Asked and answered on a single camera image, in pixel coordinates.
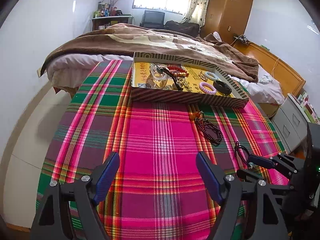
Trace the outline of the grey drawer cabinet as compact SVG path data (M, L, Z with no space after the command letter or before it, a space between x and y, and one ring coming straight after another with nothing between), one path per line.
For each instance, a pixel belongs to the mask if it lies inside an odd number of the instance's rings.
M287 95L271 122L287 154L292 154L300 146L306 148L307 128L311 121L292 94Z

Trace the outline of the wooden headboard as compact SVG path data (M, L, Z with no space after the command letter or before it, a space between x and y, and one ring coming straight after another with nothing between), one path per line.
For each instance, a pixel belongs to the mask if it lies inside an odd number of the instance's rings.
M259 64L271 74L281 86L283 95L289 93L298 96L306 81L291 66L265 48L250 42L245 44L236 41L233 47L244 55L255 58Z

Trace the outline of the bed with white sheet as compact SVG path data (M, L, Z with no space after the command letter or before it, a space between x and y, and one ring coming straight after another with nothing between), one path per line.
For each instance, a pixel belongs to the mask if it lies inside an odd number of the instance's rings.
M92 69L100 62L107 60L132 60L124 55L86 55L66 54L53 59L46 68L52 87L74 95ZM235 76L231 78L239 82L249 92L251 98L260 104L265 114L273 116L278 107L285 101L280 83L266 70L259 66L258 82L248 82Z

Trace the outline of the plaid colourful table cloth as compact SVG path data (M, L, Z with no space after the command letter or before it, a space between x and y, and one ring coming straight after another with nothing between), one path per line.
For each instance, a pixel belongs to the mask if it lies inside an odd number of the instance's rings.
M206 239L219 213L196 167L205 152L227 174L243 168L236 142L270 157L285 148L270 120L243 109L132 101L131 62L97 64L62 116L37 189L71 183L111 152L120 167L97 211L112 239Z

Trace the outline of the striped cardboard tray box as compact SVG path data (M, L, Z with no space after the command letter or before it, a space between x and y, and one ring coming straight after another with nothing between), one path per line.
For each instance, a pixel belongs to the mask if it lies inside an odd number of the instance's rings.
M164 89L149 88L150 63L166 65L170 76ZM139 101L201 103L244 108L249 96L218 66L179 56L139 53L133 57L131 98Z

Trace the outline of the dark bag on chair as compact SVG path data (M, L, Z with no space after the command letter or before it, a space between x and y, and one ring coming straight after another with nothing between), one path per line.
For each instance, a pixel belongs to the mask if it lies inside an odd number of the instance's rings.
M175 21L167 21L164 28L192 36L193 38L197 37L200 32L200 26L197 23L178 23Z

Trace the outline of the wooden wardrobe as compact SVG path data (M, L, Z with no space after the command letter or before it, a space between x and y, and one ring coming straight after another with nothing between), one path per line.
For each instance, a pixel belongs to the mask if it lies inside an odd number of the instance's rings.
M231 44L244 34L252 4L253 0L209 0L200 36L205 38L216 31L223 42Z

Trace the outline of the brown fleece blanket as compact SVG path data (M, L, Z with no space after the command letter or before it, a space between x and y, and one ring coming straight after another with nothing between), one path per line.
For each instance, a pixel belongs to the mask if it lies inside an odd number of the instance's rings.
M118 23L103 30L82 34L52 51L40 73L53 59L66 54L113 54L132 56L135 52L181 56L214 64L231 76L249 82L258 81L259 62L218 41L213 34L205 38L162 29L147 29Z

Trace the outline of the floral curtain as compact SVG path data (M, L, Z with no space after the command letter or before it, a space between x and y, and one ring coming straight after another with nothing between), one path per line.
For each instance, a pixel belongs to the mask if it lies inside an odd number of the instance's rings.
M206 20L209 0L188 0L187 12L182 23L196 23L202 28Z

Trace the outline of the shelf with bottles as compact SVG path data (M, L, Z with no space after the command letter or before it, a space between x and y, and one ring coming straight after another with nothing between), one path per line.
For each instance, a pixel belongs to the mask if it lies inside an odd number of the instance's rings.
M124 14L120 9L116 7L116 4L120 0L104 0L98 3L98 8L93 12L92 18L92 30L106 29L111 25L118 23L132 24L133 16L130 14Z

